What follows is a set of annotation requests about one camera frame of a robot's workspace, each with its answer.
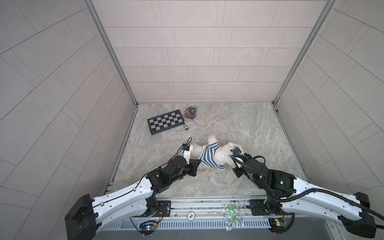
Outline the blue white striped shirt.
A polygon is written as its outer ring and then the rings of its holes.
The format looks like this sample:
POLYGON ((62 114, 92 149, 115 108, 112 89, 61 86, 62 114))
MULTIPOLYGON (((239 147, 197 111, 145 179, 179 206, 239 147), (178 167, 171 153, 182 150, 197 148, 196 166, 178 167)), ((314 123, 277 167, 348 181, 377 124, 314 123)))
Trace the blue white striped shirt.
POLYGON ((226 165, 219 164, 215 160, 215 155, 219 148, 220 146, 218 142, 212 142, 208 145, 203 146, 203 151, 199 156, 199 160, 208 168, 217 168, 219 170, 224 170, 226 168, 226 165))

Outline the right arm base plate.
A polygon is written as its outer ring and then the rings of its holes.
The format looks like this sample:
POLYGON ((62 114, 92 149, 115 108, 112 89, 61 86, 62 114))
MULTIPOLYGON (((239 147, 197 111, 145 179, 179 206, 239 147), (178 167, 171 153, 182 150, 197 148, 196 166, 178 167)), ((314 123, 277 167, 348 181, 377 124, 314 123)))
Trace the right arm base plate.
POLYGON ((288 214, 278 204, 268 205, 268 203, 267 200, 250 200, 246 208, 251 210, 253 216, 284 216, 288 214))

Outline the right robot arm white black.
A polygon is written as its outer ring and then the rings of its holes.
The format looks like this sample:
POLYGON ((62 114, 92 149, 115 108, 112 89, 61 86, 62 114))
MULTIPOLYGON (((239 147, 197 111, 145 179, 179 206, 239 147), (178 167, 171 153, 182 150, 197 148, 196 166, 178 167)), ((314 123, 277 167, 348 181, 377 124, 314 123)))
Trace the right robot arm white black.
POLYGON ((371 210, 368 195, 361 192, 348 195, 318 187, 292 174, 269 169, 259 158, 245 154, 231 156, 236 176, 245 176, 266 191, 264 207, 256 207, 256 211, 310 215, 342 225, 349 233, 362 238, 376 236, 380 226, 375 218, 383 216, 371 210))

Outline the white teddy bear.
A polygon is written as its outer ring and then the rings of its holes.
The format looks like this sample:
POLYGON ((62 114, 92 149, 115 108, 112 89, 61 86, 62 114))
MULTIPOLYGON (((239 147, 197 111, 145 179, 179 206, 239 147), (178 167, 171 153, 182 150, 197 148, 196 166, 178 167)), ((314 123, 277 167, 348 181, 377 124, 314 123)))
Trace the white teddy bear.
MULTIPOLYGON (((209 143, 212 143, 212 142, 218 142, 218 140, 215 136, 210 136, 208 138, 208 143, 206 145, 208 145, 209 143)), ((199 160, 199 156, 201 155, 201 153, 203 151, 203 146, 200 146, 198 144, 192 144, 192 146, 193 146, 193 150, 191 152, 190 158, 199 160)), ((239 147, 241 151, 243 150, 243 147, 241 145, 229 142, 226 145, 220 146, 219 150, 217 151, 217 153, 215 155, 216 162, 219 164, 225 164, 226 167, 227 166, 231 166, 232 168, 236 167, 237 165, 231 159, 231 155, 232 155, 231 149, 234 146, 239 147)))

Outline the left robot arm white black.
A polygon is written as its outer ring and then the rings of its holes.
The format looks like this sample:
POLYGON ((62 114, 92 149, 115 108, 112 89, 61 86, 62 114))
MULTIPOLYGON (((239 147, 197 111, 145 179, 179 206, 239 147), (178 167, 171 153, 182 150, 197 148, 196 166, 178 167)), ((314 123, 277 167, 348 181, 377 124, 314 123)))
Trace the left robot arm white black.
POLYGON ((81 196, 65 216, 69 240, 92 240, 104 228, 129 217, 148 217, 156 212, 156 195, 184 176, 196 176, 201 160, 182 156, 145 174, 138 182, 104 196, 81 196))

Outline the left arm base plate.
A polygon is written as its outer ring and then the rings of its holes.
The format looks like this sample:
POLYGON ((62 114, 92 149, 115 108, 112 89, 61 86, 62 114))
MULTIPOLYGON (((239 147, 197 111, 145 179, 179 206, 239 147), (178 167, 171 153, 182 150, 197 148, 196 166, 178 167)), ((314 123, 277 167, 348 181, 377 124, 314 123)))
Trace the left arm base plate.
POLYGON ((157 208, 149 208, 142 215, 134 218, 161 218, 169 217, 171 211, 171 201, 158 201, 157 208))

